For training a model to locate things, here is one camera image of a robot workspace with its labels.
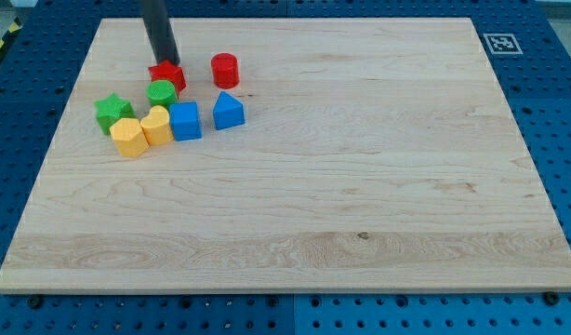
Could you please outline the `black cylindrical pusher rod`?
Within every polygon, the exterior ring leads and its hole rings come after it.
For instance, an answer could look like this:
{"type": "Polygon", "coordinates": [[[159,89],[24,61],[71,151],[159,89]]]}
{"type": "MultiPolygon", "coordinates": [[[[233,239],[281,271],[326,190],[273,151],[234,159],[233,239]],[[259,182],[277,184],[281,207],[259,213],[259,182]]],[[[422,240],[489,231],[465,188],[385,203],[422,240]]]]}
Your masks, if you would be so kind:
{"type": "Polygon", "coordinates": [[[179,50],[165,0],[140,0],[140,13],[157,63],[180,64],[179,50]]]}

